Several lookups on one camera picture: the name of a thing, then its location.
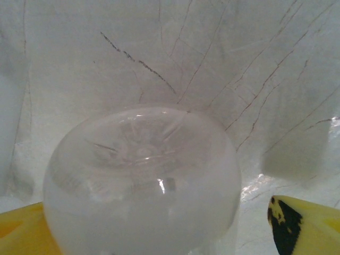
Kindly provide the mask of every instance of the yellow object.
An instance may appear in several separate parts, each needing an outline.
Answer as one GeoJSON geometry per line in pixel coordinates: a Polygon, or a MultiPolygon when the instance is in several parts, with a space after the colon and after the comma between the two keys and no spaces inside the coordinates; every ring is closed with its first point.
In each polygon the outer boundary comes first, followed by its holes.
{"type": "Polygon", "coordinates": [[[275,195],[268,222],[280,255],[340,254],[340,210],[275,195]]]}
{"type": "Polygon", "coordinates": [[[42,203],[0,214],[1,255],[60,255],[42,203]]]}

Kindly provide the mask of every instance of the frosted glass bowl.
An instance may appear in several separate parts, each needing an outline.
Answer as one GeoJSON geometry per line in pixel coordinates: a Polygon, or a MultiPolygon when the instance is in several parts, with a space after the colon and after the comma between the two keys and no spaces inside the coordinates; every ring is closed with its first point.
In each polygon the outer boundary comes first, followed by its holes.
{"type": "Polygon", "coordinates": [[[136,105],[65,136],[46,171],[44,206],[66,255],[229,255],[240,192],[218,122],[177,105],[136,105]]]}

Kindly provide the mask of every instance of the glass bowl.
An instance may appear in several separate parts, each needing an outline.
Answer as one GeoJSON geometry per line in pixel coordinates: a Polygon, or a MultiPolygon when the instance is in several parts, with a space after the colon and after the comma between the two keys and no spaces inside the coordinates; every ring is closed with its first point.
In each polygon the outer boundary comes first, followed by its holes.
{"type": "Polygon", "coordinates": [[[221,124],[178,105],[91,118],[55,149],[48,226],[68,254],[233,254],[241,192],[221,124]]]}

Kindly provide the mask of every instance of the white backdrop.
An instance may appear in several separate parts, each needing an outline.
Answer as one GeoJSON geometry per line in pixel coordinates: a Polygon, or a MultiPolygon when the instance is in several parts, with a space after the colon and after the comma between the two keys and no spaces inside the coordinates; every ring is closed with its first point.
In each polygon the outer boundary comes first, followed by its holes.
{"type": "Polygon", "coordinates": [[[3,0],[31,60],[11,192],[41,200],[60,139],[138,102],[216,116],[243,173],[238,254],[275,254],[272,194],[340,208],[337,0],[3,0]]]}

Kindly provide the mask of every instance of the crack line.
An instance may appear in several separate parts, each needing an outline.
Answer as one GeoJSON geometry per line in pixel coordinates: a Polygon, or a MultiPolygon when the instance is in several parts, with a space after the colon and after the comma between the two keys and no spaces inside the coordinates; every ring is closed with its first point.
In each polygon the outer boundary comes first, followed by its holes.
{"type": "Polygon", "coordinates": [[[235,84],[237,84],[239,81],[241,81],[242,79],[243,79],[243,76],[244,76],[244,74],[248,71],[248,69],[249,69],[249,67],[252,65],[252,63],[254,63],[254,61],[262,54],[262,52],[264,52],[266,49],[268,48],[268,46],[267,47],[265,47],[251,62],[250,62],[250,64],[247,66],[247,68],[244,70],[244,72],[242,73],[242,75],[241,75],[241,77],[237,80],[237,81],[235,81],[234,82],[234,85],[235,84]]]}
{"type": "Polygon", "coordinates": [[[329,96],[326,97],[326,99],[324,101],[321,102],[321,104],[319,104],[314,110],[312,110],[312,112],[310,114],[308,114],[306,116],[306,118],[304,118],[303,120],[301,120],[300,122],[298,122],[298,124],[296,124],[295,126],[293,126],[291,129],[289,129],[278,141],[276,141],[268,150],[265,151],[264,154],[266,154],[268,151],[270,151],[271,149],[273,149],[273,147],[275,147],[275,145],[277,145],[283,138],[285,138],[291,131],[293,131],[296,127],[298,127],[301,123],[303,123],[306,119],[308,119],[308,117],[310,117],[317,109],[319,109],[338,89],[340,88],[340,86],[338,86],[329,96]]]}
{"type": "Polygon", "coordinates": [[[334,3],[328,5],[322,12],[319,13],[318,16],[316,16],[316,17],[309,23],[309,25],[308,25],[308,27],[307,27],[307,31],[306,31],[306,32],[302,35],[302,37],[294,44],[293,47],[295,47],[295,46],[302,40],[302,38],[304,38],[304,37],[307,35],[307,33],[309,32],[309,28],[314,24],[314,22],[315,22],[321,15],[323,15],[327,10],[329,10],[334,4],[336,4],[337,2],[338,2],[338,1],[335,1],[334,3]]]}
{"type": "Polygon", "coordinates": [[[306,69],[306,67],[307,67],[307,65],[308,65],[308,61],[309,61],[309,59],[307,59],[307,60],[304,62],[304,67],[303,67],[302,71],[300,72],[299,77],[297,78],[297,81],[299,81],[301,75],[303,74],[304,70],[306,69]]]}
{"type": "Polygon", "coordinates": [[[299,9],[301,8],[301,6],[303,5],[303,3],[300,4],[300,6],[297,8],[296,12],[294,12],[294,14],[290,17],[290,19],[287,21],[286,25],[284,25],[283,27],[280,28],[280,30],[278,31],[278,33],[276,34],[276,36],[274,36],[272,38],[272,40],[274,40],[276,37],[278,37],[283,30],[285,30],[285,28],[287,27],[287,25],[290,23],[290,21],[295,17],[295,15],[298,13],[299,9]]]}
{"type": "Polygon", "coordinates": [[[221,89],[221,91],[219,92],[219,93],[217,93],[217,95],[213,98],[213,100],[210,102],[210,104],[208,105],[208,107],[207,108],[209,108],[212,104],[213,104],[213,102],[216,100],[216,98],[223,92],[223,90],[225,90],[227,87],[228,87],[228,85],[230,84],[231,82],[228,82],[224,87],[223,87],[223,89],[221,89]]]}
{"type": "Polygon", "coordinates": [[[267,81],[274,75],[274,73],[280,68],[280,65],[288,58],[289,55],[291,55],[294,52],[294,50],[292,50],[291,52],[289,52],[278,64],[277,67],[273,70],[273,72],[270,74],[270,76],[264,81],[264,83],[262,84],[262,88],[260,89],[260,91],[257,93],[257,95],[255,95],[255,97],[253,98],[253,100],[250,102],[250,104],[247,105],[247,107],[241,112],[241,114],[238,116],[237,119],[235,119],[226,129],[225,131],[227,131],[236,121],[238,121],[238,119],[243,115],[243,113],[252,105],[252,103],[255,101],[255,99],[261,94],[262,90],[265,87],[265,84],[267,83],[267,81]]]}
{"type": "Polygon", "coordinates": [[[183,25],[182,25],[182,27],[181,27],[180,34],[179,34],[178,38],[176,39],[176,41],[175,41],[175,43],[174,43],[174,47],[173,47],[172,50],[171,50],[170,57],[171,57],[172,54],[174,53],[174,49],[175,49],[175,47],[176,47],[176,44],[177,44],[178,40],[179,40],[180,37],[181,37],[181,33],[182,33],[182,30],[183,30],[183,28],[184,28],[184,26],[185,26],[186,19],[187,19],[187,17],[188,17],[188,13],[189,13],[189,8],[190,8],[190,5],[191,5],[192,2],[193,2],[193,0],[189,0],[189,5],[188,5],[188,9],[186,9],[186,14],[185,14],[185,18],[184,18],[184,21],[183,21],[183,25]]]}
{"type": "Polygon", "coordinates": [[[282,23],[282,21],[285,19],[285,17],[288,15],[289,11],[291,10],[291,8],[293,7],[293,5],[297,2],[298,0],[295,0],[291,6],[288,8],[288,10],[286,11],[285,15],[283,15],[282,19],[280,20],[280,24],[282,23]]]}
{"type": "Polygon", "coordinates": [[[189,44],[187,44],[185,41],[183,41],[182,39],[179,39],[179,41],[181,41],[182,43],[184,43],[185,45],[187,45],[189,48],[193,49],[195,52],[201,54],[202,56],[204,56],[204,54],[202,52],[199,52],[198,50],[196,50],[194,47],[190,46],[189,44]]]}
{"type": "MultiPolygon", "coordinates": [[[[100,32],[100,34],[105,38],[105,40],[107,40],[111,46],[117,51],[117,52],[121,52],[121,50],[115,46],[110,39],[107,38],[107,36],[103,33],[100,32]]],[[[123,51],[123,53],[125,54],[125,56],[130,59],[133,62],[136,62],[136,60],[131,57],[131,55],[129,53],[127,53],[126,51],[123,51]]],[[[154,69],[152,69],[151,67],[149,67],[145,62],[143,62],[142,60],[138,60],[139,64],[142,64],[146,69],[148,69],[150,72],[154,73],[155,75],[157,75],[162,81],[164,81],[166,83],[166,85],[169,87],[169,89],[173,92],[173,94],[177,94],[176,91],[174,90],[174,88],[159,74],[157,73],[154,69]]]]}
{"type": "Polygon", "coordinates": [[[222,12],[222,15],[221,15],[221,17],[220,17],[220,19],[219,19],[218,26],[217,26],[217,28],[216,28],[215,31],[214,31],[214,35],[213,35],[213,37],[212,37],[212,40],[211,40],[211,42],[210,42],[210,45],[209,45],[209,47],[208,47],[208,49],[207,49],[207,51],[206,51],[206,53],[205,53],[205,55],[204,55],[204,57],[203,57],[201,63],[200,63],[200,65],[198,66],[197,70],[194,72],[194,74],[193,74],[191,80],[189,81],[188,86],[186,87],[186,89],[185,89],[183,95],[182,95],[182,96],[180,97],[180,99],[177,101],[177,104],[179,104],[179,103],[182,101],[182,99],[184,98],[184,95],[185,95],[186,92],[188,91],[188,89],[189,89],[189,87],[190,87],[190,85],[191,85],[191,82],[192,82],[193,78],[195,77],[196,73],[197,73],[198,70],[201,68],[201,65],[203,64],[204,60],[206,59],[206,56],[208,55],[208,52],[209,52],[209,50],[210,50],[210,48],[211,48],[211,46],[212,46],[212,44],[213,44],[213,42],[214,42],[216,32],[217,32],[219,26],[221,25],[222,18],[223,18],[223,15],[224,15],[226,9],[227,9],[227,6],[224,8],[224,10],[223,10],[223,12],[222,12]]]}
{"type": "Polygon", "coordinates": [[[311,125],[309,128],[305,129],[305,131],[307,131],[307,130],[313,128],[313,127],[315,127],[316,125],[318,125],[318,124],[320,124],[320,123],[322,123],[322,122],[338,121],[338,120],[340,120],[340,117],[334,117],[334,118],[329,118],[329,119],[327,119],[327,120],[318,121],[318,122],[315,123],[314,125],[311,125]]]}
{"type": "Polygon", "coordinates": [[[271,91],[268,93],[268,95],[266,96],[265,100],[263,101],[263,103],[262,103],[262,105],[261,105],[261,107],[260,107],[260,109],[259,109],[257,118],[256,118],[255,122],[253,123],[253,126],[252,126],[252,128],[251,128],[251,130],[250,130],[249,135],[248,135],[248,136],[243,140],[243,142],[241,142],[241,144],[237,147],[236,152],[237,152],[237,151],[240,149],[240,147],[248,140],[248,138],[250,138],[251,133],[254,131],[255,125],[256,125],[257,121],[259,120],[259,118],[260,118],[262,108],[264,107],[264,105],[265,105],[265,103],[267,102],[267,100],[268,100],[269,96],[271,95],[271,93],[273,93],[273,91],[274,91],[280,84],[281,84],[281,82],[280,82],[278,85],[276,85],[275,87],[273,87],[272,90],[271,90],[271,91]]]}
{"type": "Polygon", "coordinates": [[[142,86],[140,85],[140,82],[139,82],[139,80],[138,80],[138,77],[137,77],[136,72],[135,72],[134,70],[132,70],[132,72],[134,73],[134,76],[136,77],[137,84],[138,84],[139,89],[140,89],[140,91],[141,91],[141,94],[140,94],[139,100],[138,100],[138,103],[140,104],[140,102],[141,102],[141,100],[142,100],[142,96],[144,95],[144,91],[143,91],[143,89],[142,89],[142,86]]]}

